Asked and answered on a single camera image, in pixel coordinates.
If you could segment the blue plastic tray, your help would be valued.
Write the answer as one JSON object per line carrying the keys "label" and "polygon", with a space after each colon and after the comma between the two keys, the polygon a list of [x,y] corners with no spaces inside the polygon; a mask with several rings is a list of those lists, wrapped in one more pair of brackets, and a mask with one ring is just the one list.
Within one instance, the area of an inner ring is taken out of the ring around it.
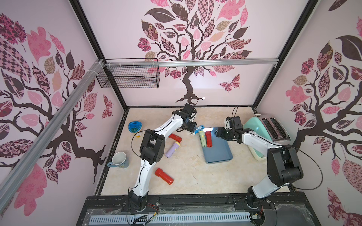
{"label": "blue plastic tray", "polygon": [[216,137],[217,127],[204,128],[203,131],[211,131],[212,143],[211,148],[202,147],[204,158],[207,164],[223,163],[233,159],[231,149],[228,142],[224,139]]}

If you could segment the blue white flashlight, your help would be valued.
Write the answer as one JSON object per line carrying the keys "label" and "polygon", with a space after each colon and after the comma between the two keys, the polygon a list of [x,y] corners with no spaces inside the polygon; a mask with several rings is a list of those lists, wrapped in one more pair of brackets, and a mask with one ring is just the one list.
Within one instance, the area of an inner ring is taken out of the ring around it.
{"label": "blue white flashlight", "polygon": [[198,126],[195,131],[194,131],[194,135],[196,135],[197,133],[199,133],[200,131],[202,131],[205,127],[203,125]]}

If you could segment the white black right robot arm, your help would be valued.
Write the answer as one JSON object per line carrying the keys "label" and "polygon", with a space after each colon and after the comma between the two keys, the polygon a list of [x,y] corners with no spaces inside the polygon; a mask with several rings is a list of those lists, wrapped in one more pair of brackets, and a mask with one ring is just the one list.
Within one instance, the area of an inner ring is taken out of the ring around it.
{"label": "white black right robot arm", "polygon": [[251,209],[256,209],[262,200],[281,187],[294,183],[304,176],[297,151],[290,145],[273,143],[249,129],[227,130],[219,127],[216,136],[226,141],[236,141],[250,146],[267,158],[267,176],[248,189],[246,202]]}

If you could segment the purple yellow flashlight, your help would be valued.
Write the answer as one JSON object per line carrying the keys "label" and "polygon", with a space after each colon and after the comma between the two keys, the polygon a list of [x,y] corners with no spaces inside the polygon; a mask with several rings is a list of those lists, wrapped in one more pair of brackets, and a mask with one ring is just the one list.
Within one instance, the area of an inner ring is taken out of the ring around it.
{"label": "purple yellow flashlight", "polygon": [[165,153],[165,156],[170,158],[180,146],[180,143],[175,141],[169,150]]}

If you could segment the green yellow flashlight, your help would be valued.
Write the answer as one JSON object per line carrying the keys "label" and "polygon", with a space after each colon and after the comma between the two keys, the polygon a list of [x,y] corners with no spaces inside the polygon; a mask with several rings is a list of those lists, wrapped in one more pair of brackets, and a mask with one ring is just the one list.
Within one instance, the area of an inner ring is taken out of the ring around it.
{"label": "green yellow flashlight", "polygon": [[199,131],[199,137],[202,147],[207,147],[206,134],[203,130]]}

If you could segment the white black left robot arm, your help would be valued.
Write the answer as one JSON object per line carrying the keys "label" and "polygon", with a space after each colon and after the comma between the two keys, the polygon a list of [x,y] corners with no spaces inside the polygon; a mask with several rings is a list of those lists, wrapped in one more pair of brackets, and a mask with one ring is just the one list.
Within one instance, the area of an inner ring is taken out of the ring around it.
{"label": "white black left robot arm", "polygon": [[128,193],[130,206],[136,211],[146,208],[152,171],[164,156],[166,139],[178,129],[194,132],[197,127],[194,122],[196,114],[195,107],[185,105],[183,109],[173,111],[172,116],[161,126],[144,131],[140,145],[140,171],[135,185]]}

